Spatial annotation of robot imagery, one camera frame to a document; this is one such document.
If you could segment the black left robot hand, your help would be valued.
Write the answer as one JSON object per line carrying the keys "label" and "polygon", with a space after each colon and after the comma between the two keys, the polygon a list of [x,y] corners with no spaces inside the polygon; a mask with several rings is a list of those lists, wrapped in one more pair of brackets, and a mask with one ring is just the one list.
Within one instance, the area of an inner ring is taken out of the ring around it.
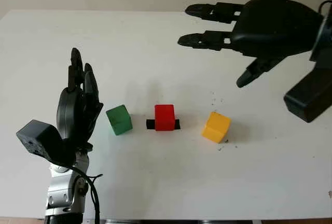
{"label": "black left robot hand", "polygon": [[57,109],[57,129],[68,164],[74,163],[77,151],[92,150],[88,140],[102,108],[92,66],[83,64],[79,50],[73,48],[68,85],[60,94]]}

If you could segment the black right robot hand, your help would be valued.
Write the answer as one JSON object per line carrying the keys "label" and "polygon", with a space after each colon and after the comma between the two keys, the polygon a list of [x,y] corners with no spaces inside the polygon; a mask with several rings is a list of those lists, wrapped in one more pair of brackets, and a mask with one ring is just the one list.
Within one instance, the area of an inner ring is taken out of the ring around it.
{"label": "black right robot hand", "polygon": [[320,13],[290,0],[250,0],[244,5],[193,4],[185,12],[202,20],[235,23],[231,32],[188,34],[180,37],[178,44],[194,49],[231,49],[254,57],[236,82],[239,88],[270,71],[286,57],[310,51],[323,22]]}

